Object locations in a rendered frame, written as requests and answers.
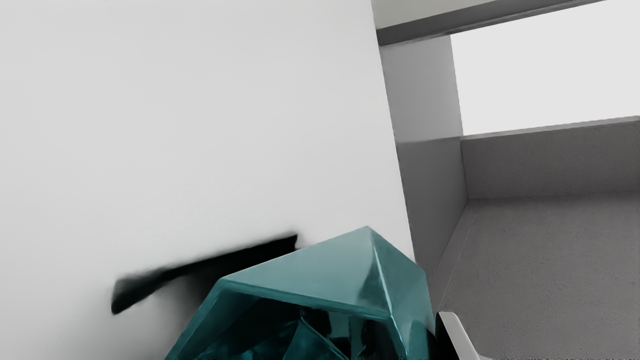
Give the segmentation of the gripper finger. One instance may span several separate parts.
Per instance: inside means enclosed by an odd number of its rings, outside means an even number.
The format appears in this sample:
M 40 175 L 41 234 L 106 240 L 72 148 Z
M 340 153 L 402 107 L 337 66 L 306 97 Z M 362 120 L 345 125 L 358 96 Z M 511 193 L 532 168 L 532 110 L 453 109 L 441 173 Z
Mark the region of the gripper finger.
M 435 338 L 438 360 L 482 360 L 454 312 L 437 312 Z

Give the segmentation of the teal faceted mug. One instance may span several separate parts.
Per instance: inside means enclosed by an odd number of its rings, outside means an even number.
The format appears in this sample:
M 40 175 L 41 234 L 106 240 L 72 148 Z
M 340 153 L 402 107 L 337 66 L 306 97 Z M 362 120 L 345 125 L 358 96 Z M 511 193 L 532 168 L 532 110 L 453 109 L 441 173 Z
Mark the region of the teal faceted mug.
M 166 360 L 435 360 L 425 271 L 362 227 L 220 278 Z

